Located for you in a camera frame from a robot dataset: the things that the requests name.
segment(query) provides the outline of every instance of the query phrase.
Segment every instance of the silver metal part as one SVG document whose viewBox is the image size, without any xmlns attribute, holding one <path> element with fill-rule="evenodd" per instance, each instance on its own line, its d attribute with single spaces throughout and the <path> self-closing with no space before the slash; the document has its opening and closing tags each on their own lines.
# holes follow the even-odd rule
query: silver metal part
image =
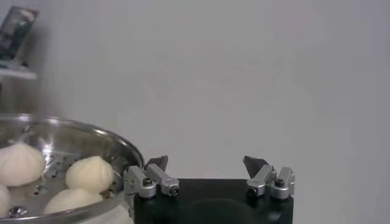
<svg viewBox="0 0 390 224">
<path fill-rule="evenodd" d="M 161 186 L 161 192 L 165 195 L 176 197 L 179 194 L 179 180 L 170 177 L 156 164 L 146 166 L 146 175 Z"/>
<path fill-rule="evenodd" d="M 271 196 L 284 200 L 289 195 L 294 196 L 295 174 L 289 167 L 283 167 L 279 176 L 271 183 Z"/>
<path fill-rule="evenodd" d="M 143 198 L 156 195 L 156 182 L 147 177 L 138 166 L 130 166 L 127 170 L 125 194 L 137 194 Z"/>
<path fill-rule="evenodd" d="M 269 181 L 276 178 L 276 171 L 270 165 L 263 165 L 260 171 L 252 178 L 247 180 L 250 197 L 259 197 L 264 195 L 266 185 Z"/>
</svg>

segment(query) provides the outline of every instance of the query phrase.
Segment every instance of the metal bracket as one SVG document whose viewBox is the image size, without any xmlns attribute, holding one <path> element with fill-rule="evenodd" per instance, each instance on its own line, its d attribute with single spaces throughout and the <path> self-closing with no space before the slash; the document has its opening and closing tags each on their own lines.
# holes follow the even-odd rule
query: metal bracket
<svg viewBox="0 0 390 224">
<path fill-rule="evenodd" d="M 275 181 L 271 183 L 271 196 L 285 200 L 288 196 L 294 196 L 295 174 L 289 167 L 283 167 Z"/>
<path fill-rule="evenodd" d="M 142 198 L 156 195 L 156 182 L 147 177 L 138 166 L 130 166 L 124 173 L 126 195 L 137 194 Z"/>
<path fill-rule="evenodd" d="M 170 177 L 156 164 L 149 164 L 146 167 L 146 175 L 161 186 L 161 192 L 171 197 L 179 195 L 179 180 Z"/>
<path fill-rule="evenodd" d="M 266 185 L 276 178 L 276 171 L 270 165 L 263 165 L 260 171 L 251 179 L 247 180 L 249 187 L 247 195 L 250 198 L 257 198 L 265 193 Z"/>
</svg>

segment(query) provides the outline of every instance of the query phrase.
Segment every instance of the metal plate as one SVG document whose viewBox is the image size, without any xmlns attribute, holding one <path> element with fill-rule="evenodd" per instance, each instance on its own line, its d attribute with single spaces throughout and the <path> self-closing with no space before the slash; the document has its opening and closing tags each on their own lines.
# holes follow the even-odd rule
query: metal plate
<svg viewBox="0 0 390 224">
<path fill-rule="evenodd" d="M 122 173 L 129 166 L 144 166 L 141 153 L 122 137 L 93 125 L 56 117 L 0 114 L 0 149 L 23 140 L 40 150 L 46 160 L 42 177 L 21 187 L 10 187 L 12 215 L 0 223 L 76 223 L 107 212 L 123 200 Z M 102 193 L 104 201 L 55 214 L 42 215 L 48 201 L 66 189 L 65 173 L 74 162 L 101 156 L 115 170 L 115 180 Z"/>
</svg>

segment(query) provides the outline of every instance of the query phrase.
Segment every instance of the black base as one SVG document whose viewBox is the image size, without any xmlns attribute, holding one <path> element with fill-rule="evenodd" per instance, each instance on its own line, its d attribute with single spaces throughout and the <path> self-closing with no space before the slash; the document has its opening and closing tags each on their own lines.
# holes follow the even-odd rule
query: black base
<svg viewBox="0 0 390 224">
<path fill-rule="evenodd" d="M 294 199 L 248 199 L 246 180 L 180 179 L 180 196 L 134 199 L 135 224 L 292 224 Z"/>
</svg>

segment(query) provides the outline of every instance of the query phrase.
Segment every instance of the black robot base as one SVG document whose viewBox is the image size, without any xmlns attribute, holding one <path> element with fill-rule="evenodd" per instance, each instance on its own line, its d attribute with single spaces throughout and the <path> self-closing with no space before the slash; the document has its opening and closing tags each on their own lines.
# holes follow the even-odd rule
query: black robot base
<svg viewBox="0 0 390 224">
<path fill-rule="evenodd" d="M 167 162 L 163 156 L 146 170 L 125 172 L 135 224 L 293 223 L 295 175 L 288 167 L 276 177 L 266 161 L 246 156 L 249 180 L 175 179 L 164 173 Z"/>
</svg>

